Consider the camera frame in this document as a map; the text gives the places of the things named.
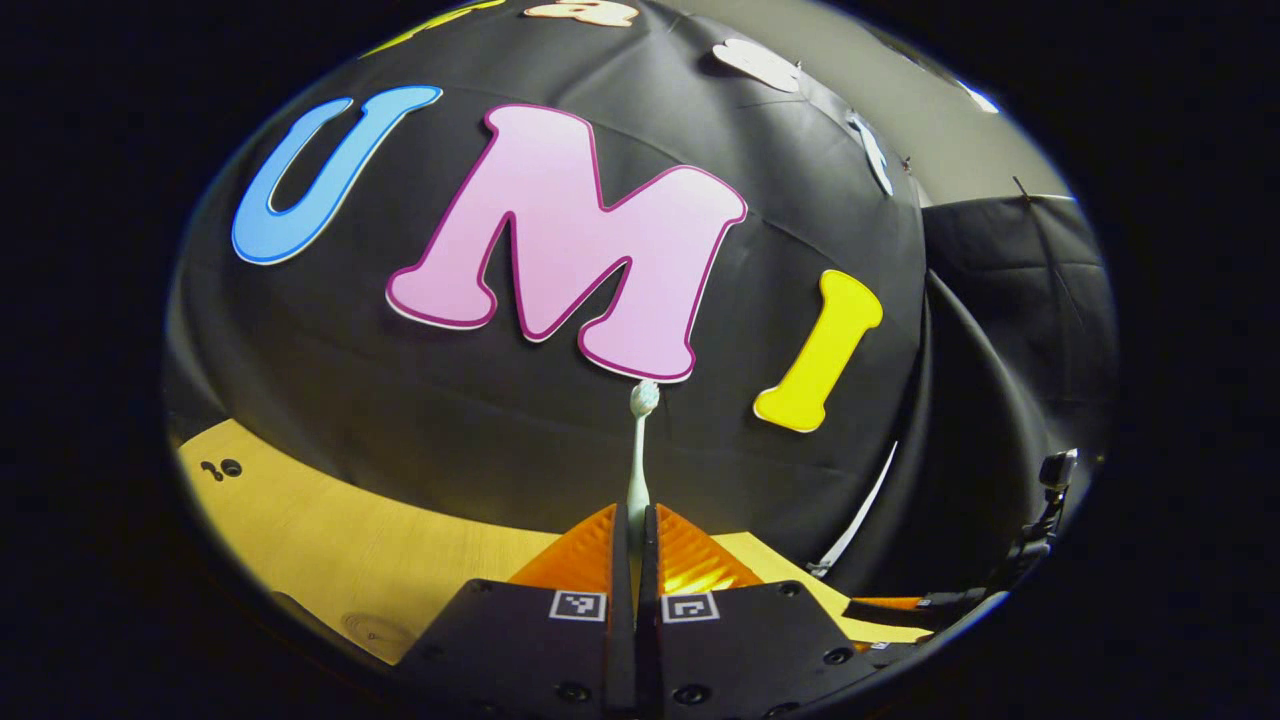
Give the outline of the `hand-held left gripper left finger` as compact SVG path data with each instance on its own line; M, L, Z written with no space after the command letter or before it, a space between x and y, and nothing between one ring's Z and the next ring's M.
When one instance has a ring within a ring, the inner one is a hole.
M398 665L420 717L628 717L628 519L611 505L504 582L461 585Z

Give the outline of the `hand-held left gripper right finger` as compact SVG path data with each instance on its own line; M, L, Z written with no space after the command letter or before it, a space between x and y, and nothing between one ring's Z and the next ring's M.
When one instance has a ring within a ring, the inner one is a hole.
M666 591L660 512L645 514L637 592L644 717L799 717L873 666L801 582Z

